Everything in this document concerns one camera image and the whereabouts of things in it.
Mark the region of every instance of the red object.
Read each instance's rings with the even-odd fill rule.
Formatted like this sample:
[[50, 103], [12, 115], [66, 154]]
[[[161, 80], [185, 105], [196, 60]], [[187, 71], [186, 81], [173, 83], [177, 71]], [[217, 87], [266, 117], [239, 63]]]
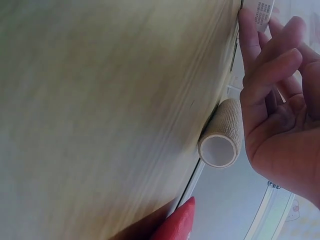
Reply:
[[151, 240], [187, 240], [195, 216], [195, 198], [191, 197], [157, 229]]

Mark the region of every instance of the white tag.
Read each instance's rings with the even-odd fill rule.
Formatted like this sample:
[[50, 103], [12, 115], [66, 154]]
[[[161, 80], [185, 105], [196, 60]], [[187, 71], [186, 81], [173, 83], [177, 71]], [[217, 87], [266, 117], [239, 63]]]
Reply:
[[255, 14], [256, 28], [265, 32], [270, 21], [275, 0], [244, 0], [243, 7]]

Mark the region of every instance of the hand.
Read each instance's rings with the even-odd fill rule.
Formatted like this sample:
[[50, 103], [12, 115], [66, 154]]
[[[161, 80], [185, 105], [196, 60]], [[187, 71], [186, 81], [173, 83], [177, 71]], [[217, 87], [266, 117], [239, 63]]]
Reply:
[[[320, 208], [320, 55], [303, 43], [301, 18], [285, 27], [271, 19], [271, 40], [257, 32], [254, 18], [247, 9], [239, 12], [249, 161], [259, 174]], [[293, 77], [297, 70], [303, 89]]]

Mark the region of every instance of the cardboard tube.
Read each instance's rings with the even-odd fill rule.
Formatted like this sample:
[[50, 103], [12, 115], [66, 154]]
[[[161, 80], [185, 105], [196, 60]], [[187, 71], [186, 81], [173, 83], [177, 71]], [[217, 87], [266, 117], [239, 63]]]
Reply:
[[198, 144], [200, 158], [215, 168], [232, 165], [243, 139], [240, 101], [229, 98], [217, 108]]

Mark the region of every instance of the light wood table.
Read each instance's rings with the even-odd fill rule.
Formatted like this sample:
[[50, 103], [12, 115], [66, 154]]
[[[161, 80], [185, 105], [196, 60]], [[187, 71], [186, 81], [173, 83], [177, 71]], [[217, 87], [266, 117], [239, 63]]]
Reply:
[[179, 198], [240, 3], [1, 1], [0, 238], [106, 240]]

